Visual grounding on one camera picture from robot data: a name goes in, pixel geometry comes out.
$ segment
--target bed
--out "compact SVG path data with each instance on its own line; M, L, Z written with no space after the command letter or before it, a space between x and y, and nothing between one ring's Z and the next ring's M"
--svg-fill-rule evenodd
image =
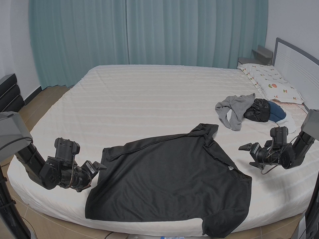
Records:
M282 58L274 58L274 63L283 63L281 66L286 71L293 70L295 64L300 63L302 68L307 68L305 65L309 61L313 62L307 58L302 64L300 59L304 54L297 51L292 57L286 47L296 50L277 40L276 51L277 54L282 54ZM293 69L289 67L290 61L293 61ZM313 77L315 82L319 82L319 62L316 65L317 71L313 73ZM291 84L294 84L294 80L295 78L290 79ZM302 95L304 88L305 86L298 88ZM97 66L49 109L35 125L31 135L45 159L54 155L53 144L56 138L63 137L78 142L81 151L76 161L82 164L87 159L100 161L105 147L124 145L146 137L187 133L199 123L218 124L219 130L214 139L239 170L253 178L249 213L245 221L234 230L236 232L302 213L311 198L319 167L317 141L302 165L294 169L277 167L267 175L261 175L259 169L249 165L251 156L247 152L238 151L238 147L257 141L264 144L270 139L269 130L276 124L271 121L257 123L244 119L241 130L235 132L219 121L215 105L227 96L251 93L255 93L257 98L261 97L241 70L168 65ZM312 99L317 99L314 93L307 94L304 98L309 108L318 108L313 104ZM299 130L306 117L305 109L296 104L283 106L291 113ZM289 141L299 133L298 130L289 134ZM90 189L77 193L72 189L56 187L48 191L26 176L23 165L15 157L8 169L8 177L24 202L52 217L96 229L129 234L202 236L200 218L166 222L86 219L84 210ZM95 177L93 187L97 180L98 177Z

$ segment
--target pillow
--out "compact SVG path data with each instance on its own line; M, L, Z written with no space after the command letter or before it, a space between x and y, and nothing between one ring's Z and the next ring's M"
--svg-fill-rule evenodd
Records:
M283 103L302 104L303 99L300 93L291 86L281 74L271 65L243 64L238 66L258 92L266 100L278 100Z

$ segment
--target gray wall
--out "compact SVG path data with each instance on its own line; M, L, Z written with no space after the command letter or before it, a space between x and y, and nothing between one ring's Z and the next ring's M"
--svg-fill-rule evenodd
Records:
M268 0L265 47L279 37L319 59L319 0Z
M29 35L29 0L0 0L0 78L15 73L23 99L39 86Z

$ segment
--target curtain fold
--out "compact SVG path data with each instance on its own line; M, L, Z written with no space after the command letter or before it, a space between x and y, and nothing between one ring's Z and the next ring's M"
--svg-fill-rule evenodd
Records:
M29 25L42 88L74 85L98 65L129 63L126 0L30 0Z
M268 0L30 0L42 88L105 64L236 68L264 46Z

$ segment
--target tile floor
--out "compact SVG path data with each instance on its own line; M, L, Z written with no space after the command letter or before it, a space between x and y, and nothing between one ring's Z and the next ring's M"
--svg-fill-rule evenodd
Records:
M27 106L20 111L20 115L25 122L27 128L31 131L39 119L50 109L50 107L62 97L69 89L66 87L48 87L39 93ZM4 165L10 162L12 157L1 162ZM7 176L8 166L2 168L5 176ZM28 220L34 227L38 239L104 239L109 231L87 228L78 224L63 221L39 213L25 204L19 195L11 187L10 182L7 186L13 199L17 202L16 207L22 217ZM227 239L289 239L294 232L301 215L296 215L288 219L275 222L262 227L257 227L227 236ZM5 228L0 220L0 239L13 238L9 231ZM128 234L113 233L108 239L126 239Z

